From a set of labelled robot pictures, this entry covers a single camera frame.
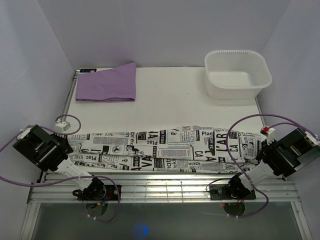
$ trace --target white bin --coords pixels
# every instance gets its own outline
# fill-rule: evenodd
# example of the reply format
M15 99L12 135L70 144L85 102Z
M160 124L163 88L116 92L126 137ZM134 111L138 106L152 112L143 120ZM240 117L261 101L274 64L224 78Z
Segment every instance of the white bin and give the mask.
M252 99L272 82L265 58L255 51L212 51L204 65L206 91L213 99Z

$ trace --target purple cable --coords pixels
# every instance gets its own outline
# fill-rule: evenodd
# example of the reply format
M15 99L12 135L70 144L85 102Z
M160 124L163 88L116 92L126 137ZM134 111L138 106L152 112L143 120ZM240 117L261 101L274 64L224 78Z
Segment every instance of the purple cable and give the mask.
M310 133L314 138L317 138L317 136L312 132L310 131L309 129L307 129L306 127L300 125L299 123L297 123L296 121L293 121L292 119L290 118L287 118L285 116L281 116L281 115L277 115L277 114L269 114L269 113L258 113L258 114L253 114L253 115L249 115L249 116L245 116L241 119L239 119L238 121L236 121L228 130L227 134L226 134L226 139L225 139L225 145L226 145L226 150L228 152L228 154L230 155L230 158L232 159L232 161L234 162L234 164L241 170L241 172L246 176L246 178L249 180L249 182L252 182L250 176L246 173L246 171L240 166L239 163L237 163L236 159L232 156L232 153L229 149L229 144L228 144L228 141L229 141L229 135L232 131L232 129L240 122L244 121L244 120L247 120L247 119L250 119L250 118L254 118L254 117L275 117L275 118L280 118L280 119L284 119L284 120L287 120L288 122L280 122L280 123L277 123L277 124L274 124L272 125L271 127L275 127L275 126L278 126L278 125L283 125L283 124L289 124L289 125L293 125L293 126L296 126L298 128L301 128L302 130ZM266 206L268 205L269 203L269 198L268 196L262 192L261 190L257 189L252 183L251 183L251 186L254 190L256 190L258 193L262 194L266 201L265 201L265 204L260 207L258 210L254 211L254 212L251 212L251 213L248 213L248 214L245 214L245 215L241 215L241 216L236 216L236 215L230 215L231 217L234 217L234 218L246 218L246 217L250 217L250 216L253 216L259 212L261 212L263 209L266 208Z
M73 116L73 115L69 115L69 114L65 114L65 115L61 115L59 117L57 117L57 119L59 119L60 117L64 117L64 116L67 116L67 117L73 117L75 118L78 122L79 122L79 128L74 131L74 132L70 132L70 133L59 133L59 132L55 132L47 127L43 127L44 129L50 131L50 132L53 132L53 133L56 133L58 135L72 135L72 134L75 134L77 132L79 132L80 128L81 128L81 122L80 120ZM23 133L23 131L19 131L16 135L14 135L13 138L11 138L7 143L5 143L1 148L0 148L0 153L12 142L14 141L21 133ZM115 183L115 181L113 181L111 178L107 177L107 176L72 176L72 177L68 177L68 178L65 178L65 179L62 179L62 180L59 180L59 181L54 181L54 182L51 182L51 183L45 183L45 184L27 184L27 183L22 183L22 182L17 182L17 181L13 181L13 180L9 180L3 176L0 176L0 180L6 182L6 183L9 183L9 184L13 184L13 185L17 185L17 186L22 186L22 187L30 187L30 188L42 188L42 187L48 187L48 186L52 186L52 185L56 185L56 184L60 184L60 183L63 183L63 182L66 182L66 181L69 181L69 180L73 180L73 179L78 179L78 178L81 178L81 179L93 179L93 178L101 178L101 179L107 179L109 180L110 182L112 182L112 184L114 185L116 191L119 193L119 189L118 189L118 186L117 184ZM117 203L117 208L116 208L116 211L114 213L114 215L108 219L108 220L104 220L103 218L98 218L96 217L95 219L101 221L101 222L104 222L104 223L110 223L112 220L114 220L116 217L117 217L117 214L120 210L120 194L117 195L117 198L118 198L118 203Z

